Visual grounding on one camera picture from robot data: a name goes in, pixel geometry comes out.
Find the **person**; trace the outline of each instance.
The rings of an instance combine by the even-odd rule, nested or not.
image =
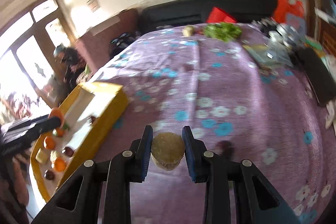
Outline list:
[[[9,168],[12,176],[5,178]],[[29,193],[26,186],[20,163],[14,157],[1,163],[0,168],[0,223],[2,224],[28,224],[26,206],[29,201]]]
[[[56,47],[54,57],[60,58],[61,63],[67,65],[63,81],[68,84],[69,92],[71,92],[77,86],[76,80],[85,70],[86,62],[76,49],[65,47],[63,44]]]

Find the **black sofa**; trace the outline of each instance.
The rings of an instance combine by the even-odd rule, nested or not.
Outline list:
[[[164,25],[184,26],[204,23],[212,8],[218,7],[238,22],[249,23],[269,17],[277,7],[277,0],[177,0],[145,8],[140,14],[141,33]]]

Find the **green vegetable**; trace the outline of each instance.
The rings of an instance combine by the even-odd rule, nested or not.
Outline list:
[[[242,34],[242,29],[233,25],[232,23],[215,23],[208,24],[204,30],[206,37],[216,38],[228,42],[229,40],[236,39]]]

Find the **framed picture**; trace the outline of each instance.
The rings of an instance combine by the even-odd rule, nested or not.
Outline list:
[[[86,4],[89,6],[91,12],[95,12],[100,8],[97,0],[89,0]]]

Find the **plastic bag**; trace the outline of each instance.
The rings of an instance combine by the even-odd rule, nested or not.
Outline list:
[[[227,23],[237,23],[237,21],[233,18],[233,16],[229,15],[224,10],[214,7],[207,19],[206,23],[220,23],[220,22],[227,22]]]
[[[304,17],[305,10],[303,4],[299,0],[295,0],[294,4],[289,4],[289,0],[278,0],[278,6],[273,13],[273,18],[278,23],[286,22],[286,14],[290,13],[298,17]]]

